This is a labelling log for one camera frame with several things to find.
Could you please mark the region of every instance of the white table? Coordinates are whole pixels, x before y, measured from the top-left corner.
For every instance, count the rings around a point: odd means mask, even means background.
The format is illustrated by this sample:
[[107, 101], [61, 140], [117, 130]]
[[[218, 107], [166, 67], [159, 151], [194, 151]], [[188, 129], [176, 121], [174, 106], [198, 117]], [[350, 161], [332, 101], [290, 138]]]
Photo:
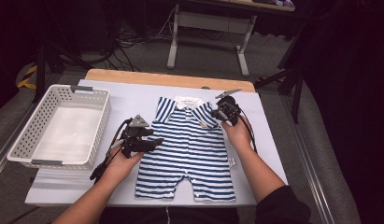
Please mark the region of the white table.
[[[140, 114], [147, 122], [153, 121], [160, 96], [168, 98], [175, 95], [194, 96], [210, 101], [214, 105], [218, 101], [215, 96], [222, 93], [222, 91], [213, 90], [91, 80], [81, 80], [79, 85], [110, 91], [111, 110], [94, 167], [103, 161], [111, 139], [125, 119]], [[233, 97], [249, 117], [260, 156], [287, 183], [259, 95], [254, 92], [237, 92]], [[236, 166], [231, 168], [235, 201], [228, 203], [196, 202], [192, 196], [192, 185], [186, 181], [179, 183], [173, 201], [136, 199], [135, 182], [138, 172], [138, 165], [136, 165], [129, 177], [116, 189], [108, 204], [112, 206], [244, 206], [256, 204], [235, 150], [229, 144], [226, 134], [224, 136], [229, 158], [235, 158], [236, 162]], [[91, 172], [40, 169], [25, 202], [38, 206], [71, 204], [92, 186], [93, 181], [89, 179]]]

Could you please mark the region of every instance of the white plastic basket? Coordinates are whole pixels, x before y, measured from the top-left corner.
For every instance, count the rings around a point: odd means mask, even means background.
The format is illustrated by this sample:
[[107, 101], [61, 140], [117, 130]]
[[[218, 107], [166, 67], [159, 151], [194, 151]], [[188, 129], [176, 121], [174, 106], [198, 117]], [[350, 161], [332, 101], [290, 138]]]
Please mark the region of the white plastic basket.
[[109, 109], [108, 91], [52, 85], [7, 159], [33, 168], [91, 170]]

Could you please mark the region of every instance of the white collar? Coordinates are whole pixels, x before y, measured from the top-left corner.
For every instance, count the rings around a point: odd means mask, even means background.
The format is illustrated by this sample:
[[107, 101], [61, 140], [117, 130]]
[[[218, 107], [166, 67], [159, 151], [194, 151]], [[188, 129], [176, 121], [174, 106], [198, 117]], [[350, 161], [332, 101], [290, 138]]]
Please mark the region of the white collar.
[[194, 110], [195, 108], [203, 105], [205, 102], [201, 98], [195, 98], [190, 96], [175, 96], [173, 101], [177, 102], [177, 108], [183, 109], [185, 107]]

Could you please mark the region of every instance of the romper sleeve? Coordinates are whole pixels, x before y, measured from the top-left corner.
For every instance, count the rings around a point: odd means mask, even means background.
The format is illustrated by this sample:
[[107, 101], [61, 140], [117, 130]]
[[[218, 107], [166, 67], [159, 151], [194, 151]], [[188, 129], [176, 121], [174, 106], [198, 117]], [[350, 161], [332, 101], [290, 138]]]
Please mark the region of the romper sleeve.
[[258, 203], [255, 214], [255, 223], [310, 223], [311, 211], [290, 186], [283, 186]]
[[176, 106], [177, 102], [165, 97], [160, 97], [154, 121], [166, 123], [174, 112]]

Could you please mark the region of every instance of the human arm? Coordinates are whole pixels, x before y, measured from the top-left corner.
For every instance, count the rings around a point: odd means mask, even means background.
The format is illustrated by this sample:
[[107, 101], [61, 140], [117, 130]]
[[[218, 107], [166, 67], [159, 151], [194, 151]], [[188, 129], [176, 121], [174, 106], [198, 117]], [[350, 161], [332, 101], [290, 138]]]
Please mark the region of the human arm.
[[299, 202], [290, 186], [262, 160], [250, 146], [250, 137], [242, 120], [232, 127], [222, 123], [235, 147], [256, 202], [256, 223], [309, 223], [310, 209]]
[[[117, 150], [119, 149], [112, 149], [112, 157]], [[131, 173], [142, 155], [142, 153], [137, 153], [127, 159], [122, 153], [118, 153], [108, 165], [101, 179], [52, 223], [96, 222], [116, 187]]]
[[[247, 119], [243, 118], [243, 120], [249, 125]], [[250, 146], [249, 132], [241, 119], [238, 119], [235, 126], [230, 126], [224, 121], [221, 125], [227, 132], [230, 143], [235, 147], [257, 203], [274, 190], [285, 186], [281, 178], [253, 151]]]

